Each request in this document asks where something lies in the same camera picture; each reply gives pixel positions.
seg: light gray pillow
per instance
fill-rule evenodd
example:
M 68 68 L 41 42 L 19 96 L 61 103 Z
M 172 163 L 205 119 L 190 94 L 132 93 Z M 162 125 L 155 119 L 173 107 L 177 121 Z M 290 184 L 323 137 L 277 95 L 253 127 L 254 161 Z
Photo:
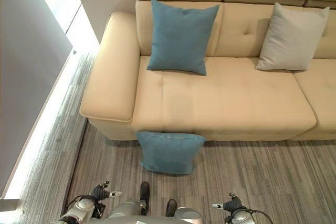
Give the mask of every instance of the light gray pillow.
M 307 70 L 328 21 L 320 11 L 283 8 L 275 3 L 256 69 Z

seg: beige leather sofa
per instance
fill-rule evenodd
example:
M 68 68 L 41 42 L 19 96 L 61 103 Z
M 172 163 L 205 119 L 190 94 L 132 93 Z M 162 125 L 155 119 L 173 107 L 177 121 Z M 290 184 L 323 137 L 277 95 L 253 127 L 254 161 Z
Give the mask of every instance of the beige leather sofa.
M 113 13 L 80 109 L 109 139 L 136 140 L 136 131 L 195 133 L 216 141 L 336 139 L 336 10 L 330 10 L 309 70 L 260 71 L 255 65 L 273 5 L 166 4 L 219 4 L 206 51 L 207 76 L 146 70 L 150 1 L 137 1 L 136 16 Z

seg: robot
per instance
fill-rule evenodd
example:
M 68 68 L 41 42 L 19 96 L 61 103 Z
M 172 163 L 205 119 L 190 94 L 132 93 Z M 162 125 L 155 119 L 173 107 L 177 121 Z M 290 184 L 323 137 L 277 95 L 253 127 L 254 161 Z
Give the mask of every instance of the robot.
M 118 197 L 120 191 L 106 191 L 108 181 L 96 186 L 89 195 L 76 197 L 69 205 L 75 205 L 64 214 L 60 220 L 54 224 L 205 224 L 202 215 L 187 207 L 177 207 L 177 202 L 171 199 L 167 203 L 165 217 L 147 216 L 150 200 L 150 185 L 143 182 L 140 186 L 140 199 L 126 201 L 113 209 L 107 219 L 100 219 L 104 213 L 105 205 L 102 200 Z M 248 209 L 243 206 L 242 201 L 233 193 L 229 194 L 231 200 L 224 204 L 212 204 L 216 209 L 230 212 L 230 216 L 225 218 L 228 224 L 256 224 L 252 216 L 258 212 L 265 215 L 271 224 L 271 218 L 259 210 Z

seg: sofa backrest cushion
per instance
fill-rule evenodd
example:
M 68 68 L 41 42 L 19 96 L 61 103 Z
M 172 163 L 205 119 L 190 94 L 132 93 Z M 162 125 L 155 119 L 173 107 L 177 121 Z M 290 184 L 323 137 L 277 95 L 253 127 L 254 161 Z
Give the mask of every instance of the sofa backrest cushion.
M 259 57 L 273 5 L 224 3 L 216 57 Z M 291 9 L 301 7 L 289 6 Z
M 219 30 L 222 23 L 223 5 L 219 2 L 163 2 L 164 4 L 181 7 L 185 9 L 207 9 L 215 5 L 219 5 L 217 16 L 215 18 L 212 32 L 207 44 L 205 56 L 213 56 L 219 38 Z M 140 52 L 142 56 L 150 56 L 152 54 L 152 37 L 153 37 L 153 12 L 150 1 L 137 1 L 135 5 L 137 14 L 136 26 L 138 30 L 138 40 Z
M 218 2 L 164 2 L 181 8 L 206 9 L 219 4 L 205 56 L 259 57 L 273 5 Z M 285 6 L 294 10 L 316 12 L 321 9 Z M 150 1 L 137 1 L 138 40 L 142 56 L 152 52 L 153 14 Z M 328 23 L 314 54 L 318 59 L 336 59 L 336 10 L 329 11 Z

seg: throw pillow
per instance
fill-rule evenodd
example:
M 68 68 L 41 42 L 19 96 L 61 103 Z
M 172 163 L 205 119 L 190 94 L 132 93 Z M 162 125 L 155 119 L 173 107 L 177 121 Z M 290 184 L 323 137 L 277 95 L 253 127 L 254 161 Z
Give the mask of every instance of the throw pillow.
M 142 149 L 141 165 L 153 172 L 190 174 L 193 159 L 205 138 L 184 133 L 142 131 L 136 134 Z
M 218 8 L 183 9 L 152 0 L 154 31 L 147 69 L 185 70 L 205 76 L 205 51 Z
M 256 69 L 307 70 L 328 21 L 329 7 L 318 12 L 275 3 Z

